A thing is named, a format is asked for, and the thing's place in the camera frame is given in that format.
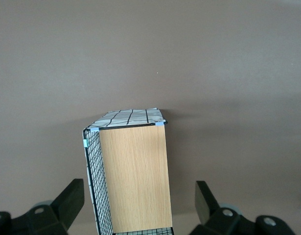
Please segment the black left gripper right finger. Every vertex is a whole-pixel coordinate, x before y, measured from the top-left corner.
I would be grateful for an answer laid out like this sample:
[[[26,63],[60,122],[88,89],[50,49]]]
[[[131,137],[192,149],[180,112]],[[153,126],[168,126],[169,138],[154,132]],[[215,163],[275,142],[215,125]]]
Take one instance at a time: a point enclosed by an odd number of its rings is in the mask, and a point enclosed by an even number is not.
[[[293,235],[294,231],[282,219],[270,215],[258,216],[255,222],[234,209],[221,207],[205,181],[195,184],[195,208],[200,220],[192,235]]]

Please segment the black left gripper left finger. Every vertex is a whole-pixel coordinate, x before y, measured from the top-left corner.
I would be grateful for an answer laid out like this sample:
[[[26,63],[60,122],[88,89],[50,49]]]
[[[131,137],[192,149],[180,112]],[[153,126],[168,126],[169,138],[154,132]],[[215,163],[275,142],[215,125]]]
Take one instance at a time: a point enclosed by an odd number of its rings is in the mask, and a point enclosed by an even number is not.
[[[11,218],[0,211],[0,235],[67,235],[85,202],[84,180],[73,179],[51,202]]]

